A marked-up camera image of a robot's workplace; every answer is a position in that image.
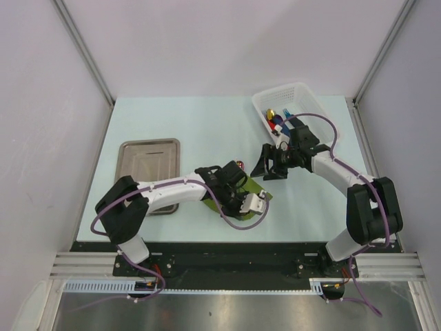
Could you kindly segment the green paper napkin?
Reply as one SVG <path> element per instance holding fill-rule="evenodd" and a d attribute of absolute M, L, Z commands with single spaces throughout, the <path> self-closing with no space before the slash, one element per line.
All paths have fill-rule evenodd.
<path fill-rule="evenodd" d="M 248 177 L 247 182 L 245 184 L 242 183 L 238 184 L 237 192 L 244 193 L 248 191 L 250 193 L 259 194 L 261 190 L 263 190 L 263 187 L 259 185 L 256 181 L 254 181 L 251 177 Z M 202 203 L 204 203 L 213 212 L 219 213 L 218 208 L 216 207 L 216 204 L 212 199 L 203 200 Z M 243 214 L 241 216 L 237 216 L 234 218 L 238 221 L 248 221 L 252 219 L 254 216 L 256 216 L 255 212 L 249 212 L 247 214 Z"/>

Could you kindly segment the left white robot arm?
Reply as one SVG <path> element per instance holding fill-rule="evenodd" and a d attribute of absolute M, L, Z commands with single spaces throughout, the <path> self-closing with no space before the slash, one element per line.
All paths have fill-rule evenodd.
<path fill-rule="evenodd" d="M 144 218 L 169 205 L 188 201 L 214 201 L 223 217 L 240 218 L 251 211 L 252 194 L 243 190 L 247 175 L 235 162 L 197 168 L 187 176 L 157 182 L 119 179 L 97 203 L 92 233 L 106 236 L 129 260 L 139 276 L 152 267 L 150 251 L 139 234 Z"/>

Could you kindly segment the iridescent spoon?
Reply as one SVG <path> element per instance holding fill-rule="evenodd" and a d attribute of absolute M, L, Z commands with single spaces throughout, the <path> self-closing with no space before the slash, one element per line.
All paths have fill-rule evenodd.
<path fill-rule="evenodd" d="M 238 165 L 242 170 L 245 169 L 245 164 L 244 164 L 242 161 L 237 160 L 236 163 L 237 163 L 237 165 Z"/>

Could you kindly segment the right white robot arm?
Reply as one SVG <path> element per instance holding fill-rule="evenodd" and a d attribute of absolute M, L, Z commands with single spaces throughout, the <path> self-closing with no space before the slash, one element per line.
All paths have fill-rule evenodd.
<path fill-rule="evenodd" d="M 318 269 L 326 277 L 342 270 L 342 261 L 370 247 L 377 239 L 390 239 L 403 228 L 393 181 L 365 176 L 333 158 L 306 125 L 290 130 L 290 140 L 264 144 L 252 177 L 265 181 L 286 179 L 290 168 L 304 168 L 326 179 L 347 198 L 346 229 L 319 253 Z"/>

